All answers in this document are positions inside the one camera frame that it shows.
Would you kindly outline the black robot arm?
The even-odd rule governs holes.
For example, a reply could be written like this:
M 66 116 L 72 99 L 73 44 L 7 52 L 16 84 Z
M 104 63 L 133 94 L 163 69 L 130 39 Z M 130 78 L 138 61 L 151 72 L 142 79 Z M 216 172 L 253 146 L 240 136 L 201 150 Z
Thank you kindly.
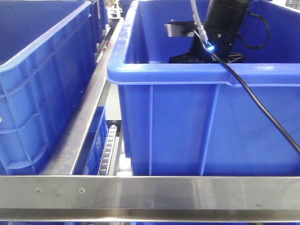
M 170 57 L 169 63 L 216 63 L 214 54 L 228 62 L 249 5 L 249 0 L 211 0 L 201 22 L 196 1 L 192 0 L 193 20 L 165 24 L 169 37 L 193 37 L 189 51 Z

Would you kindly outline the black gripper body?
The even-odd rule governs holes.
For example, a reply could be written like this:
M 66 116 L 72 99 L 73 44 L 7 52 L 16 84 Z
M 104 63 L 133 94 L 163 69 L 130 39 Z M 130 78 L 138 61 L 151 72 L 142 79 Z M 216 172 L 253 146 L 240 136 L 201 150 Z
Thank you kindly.
M 243 63 L 245 60 L 244 55 L 232 52 L 232 45 L 216 43 L 214 47 L 214 53 L 226 63 Z M 194 35 L 189 51 L 170 57 L 169 63 L 217 63 L 217 61 L 204 50 L 200 39 Z

